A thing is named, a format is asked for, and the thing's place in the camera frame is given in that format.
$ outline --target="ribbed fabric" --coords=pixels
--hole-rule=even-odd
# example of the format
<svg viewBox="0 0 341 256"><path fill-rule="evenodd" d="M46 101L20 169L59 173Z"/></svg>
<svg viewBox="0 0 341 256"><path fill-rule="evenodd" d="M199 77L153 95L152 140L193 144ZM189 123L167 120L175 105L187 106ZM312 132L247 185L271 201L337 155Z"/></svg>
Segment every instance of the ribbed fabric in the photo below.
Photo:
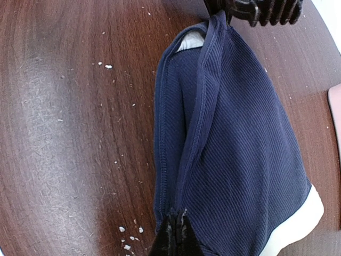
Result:
<svg viewBox="0 0 341 256"><path fill-rule="evenodd" d="M193 30L203 47L176 53ZM159 63L155 163L157 230L186 209L205 255L259 255L310 192L283 106L224 12L181 32Z"/></svg>

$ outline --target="white fabric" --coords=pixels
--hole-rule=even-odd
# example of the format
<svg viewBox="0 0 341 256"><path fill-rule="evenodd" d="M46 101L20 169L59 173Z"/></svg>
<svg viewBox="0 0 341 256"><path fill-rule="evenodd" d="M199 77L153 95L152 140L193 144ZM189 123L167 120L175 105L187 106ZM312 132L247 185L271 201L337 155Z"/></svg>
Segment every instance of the white fabric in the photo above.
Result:
<svg viewBox="0 0 341 256"><path fill-rule="evenodd" d="M317 226L323 212L319 193L312 185L304 204L289 219L276 227L259 256L276 256L287 245L306 237Z"/></svg>
<svg viewBox="0 0 341 256"><path fill-rule="evenodd" d="M176 52L202 47L204 45L204 41L205 39L201 33L198 31L190 31L184 36L181 45Z"/></svg>

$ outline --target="wooden table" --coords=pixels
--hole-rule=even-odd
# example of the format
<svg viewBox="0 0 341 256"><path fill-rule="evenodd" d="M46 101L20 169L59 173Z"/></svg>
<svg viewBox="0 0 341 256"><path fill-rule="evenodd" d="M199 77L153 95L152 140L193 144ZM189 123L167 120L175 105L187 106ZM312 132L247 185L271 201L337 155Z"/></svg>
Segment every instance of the wooden table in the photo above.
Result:
<svg viewBox="0 0 341 256"><path fill-rule="evenodd" d="M200 0L0 2L6 256L125 255L125 244L147 255L156 66L176 34L206 16ZM309 0L294 26L232 25L273 80L325 205L316 230L281 255L339 256L340 171L327 89L341 83L341 57Z"/></svg>

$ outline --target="navy blue garment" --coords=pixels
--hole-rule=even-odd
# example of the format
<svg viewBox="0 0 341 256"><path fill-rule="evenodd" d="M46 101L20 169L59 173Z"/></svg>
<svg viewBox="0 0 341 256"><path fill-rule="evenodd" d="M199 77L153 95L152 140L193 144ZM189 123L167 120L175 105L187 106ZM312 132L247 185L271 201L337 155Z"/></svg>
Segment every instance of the navy blue garment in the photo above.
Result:
<svg viewBox="0 0 341 256"><path fill-rule="evenodd" d="M179 50L193 31L203 45ZM157 231L185 211L205 255L277 255L323 215L279 97L224 12L159 63L155 164Z"/></svg>

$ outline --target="white fabric trim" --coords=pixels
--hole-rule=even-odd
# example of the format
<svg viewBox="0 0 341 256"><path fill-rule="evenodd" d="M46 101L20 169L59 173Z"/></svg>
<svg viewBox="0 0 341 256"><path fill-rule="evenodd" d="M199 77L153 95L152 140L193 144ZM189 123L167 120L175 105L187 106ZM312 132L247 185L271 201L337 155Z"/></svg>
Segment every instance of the white fabric trim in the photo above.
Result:
<svg viewBox="0 0 341 256"><path fill-rule="evenodd" d="M188 50L192 48L202 47L204 45L204 37L198 31L190 31L188 32L176 52Z"/></svg>
<svg viewBox="0 0 341 256"><path fill-rule="evenodd" d="M276 256L287 245L306 237L317 226L323 212L319 193L312 185L301 208L276 227L259 256Z"/></svg>

